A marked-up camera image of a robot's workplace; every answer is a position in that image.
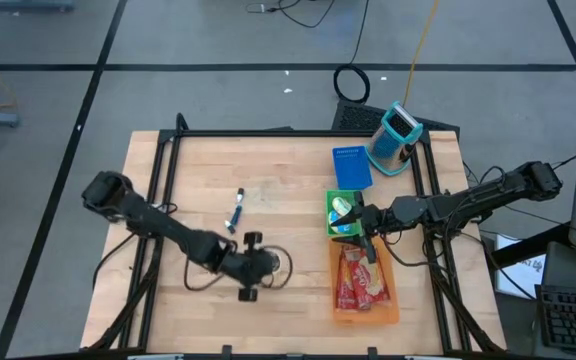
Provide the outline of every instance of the blue box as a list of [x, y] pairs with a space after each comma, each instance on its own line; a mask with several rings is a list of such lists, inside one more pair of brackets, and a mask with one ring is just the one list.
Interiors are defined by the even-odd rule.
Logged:
[[363, 190], [372, 185], [365, 146], [333, 148], [332, 158], [340, 190]]

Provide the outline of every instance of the orange tray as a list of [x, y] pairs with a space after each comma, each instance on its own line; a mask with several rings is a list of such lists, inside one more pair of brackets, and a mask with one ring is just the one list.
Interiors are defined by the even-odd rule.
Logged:
[[396, 324], [399, 322], [399, 304], [397, 303], [397, 292], [395, 291], [395, 277], [392, 273], [392, 258], [386, 250], [381, 239], [377, 238], [373, 242], [377, 249], [377, 256], [381, 263], [384, 280], [390, 295], [389, 304], [373, 304], [367, 311], [337, 310], [337, 276], [339, 272], [339, 256], [341, 255], [342, 244], [328, 239], [328, 249], [330, 251], [330, 288], [332, 290], [332, 317], [340, 324]]

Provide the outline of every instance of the wooden table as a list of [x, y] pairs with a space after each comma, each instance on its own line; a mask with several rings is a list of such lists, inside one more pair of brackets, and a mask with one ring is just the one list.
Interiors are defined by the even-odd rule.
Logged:
[[[455, 134], [431, 133], [431, 139], [441, 189], [466, 188]], [[134, 132], [128, 149], [123, 173], [141, 194], [147, 192], [156, 140], [157, 132]], [[285, 289], [260, 290], [256, 303], [237, 301], [238, 286], [230, 279], [192, 293], [183, 286], [185, 256], [177, 245], [165, 241], [148, 351], [219, 353], [222, 345], [230, 344], [235, 353], [365, 354], [367, 347], [376, 346], [380, 354], [441, 354], [426, 267], [403, 267], [393, 261], [398, 324], [349, 327], [331, 319], [324, 210], [326, 189], [336, 188], [331, 149], [366, 140], [183, 138], [172, 196], [179, 210], [172, 216], [189, 227], [214, 230], [240, 245], [246, 231], [261, 231], [264, 244], [280, 245], [291, 253], [295, 272]], [[423, 150], [418, 150], [423, 159]], [[423, 160], [421, 166], [428, 193]], [[372, 169], [372, 176], [374, 185], [364, 191], [366, 203], [386, 207], [396, 196], [415, 194], [411, 170], [385, 177]], [[239, 187], [246, 190], [244, 210], [237, 233], [230, 236], [223, 222], [232, 214]], [[464, 232], [479, 236], [472, 224]], [[127, 234], [124, 225], [111, 225], [104, 252]], [[406, 261], [423, 261], [422, 239], [421, 227], [417, 227], [404, 232], [393, 249]], [[467, 237], [456, 238], [452, 244], [464, 304], [492, 340], [505, 347], [481, 245]], [[82, 345], [97, 340], [124, 305], [135, 250], [136, 241], [113, 256], [99, 273]], [[212, 278], [197, 266], [191, 265], [189, 272], [193, 285]], [[454, 313], [446, 304], [453, 347], [459, 348]], [[140, 318], [138, 310], [131, 344], [136, 344]]]

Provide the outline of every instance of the red snack bag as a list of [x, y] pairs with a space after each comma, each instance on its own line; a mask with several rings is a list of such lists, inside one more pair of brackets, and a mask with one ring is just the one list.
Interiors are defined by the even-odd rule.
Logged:
[[337, 273], [337, 309], [357, 309], [355, 289], [352, 286], [352, 277], [343, 252], [339, 256], [339, 271]]
[[379, 261], [368, 263], [366, 251], [354, 248], [345, 251], [359, 309], [369, 309], [375, 302], [390, 300]]

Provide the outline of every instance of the green box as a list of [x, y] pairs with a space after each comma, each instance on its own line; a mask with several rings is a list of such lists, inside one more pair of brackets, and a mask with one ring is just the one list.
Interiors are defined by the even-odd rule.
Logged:
[[343, 198], [344, 200], [348, 201], [348, 203], [352, 206], [356, 205], [355, 202], [355, 192], [356, 190], [328, 190], [326, 191], [326, 228], [328, 229], [328, 236], [329, 237], [340, 237], [340, 236], [352, 236], [361, 234], [361, 224], [360, 221], [357, 220], [354, 224], [350, 227], [350, 232], [347, 234], [338, 234], [332, 230], [330, 227], [330, 223], [328, 222], [328, 214], [334, 210], [332, 207], [332, 199], [336, 197]]

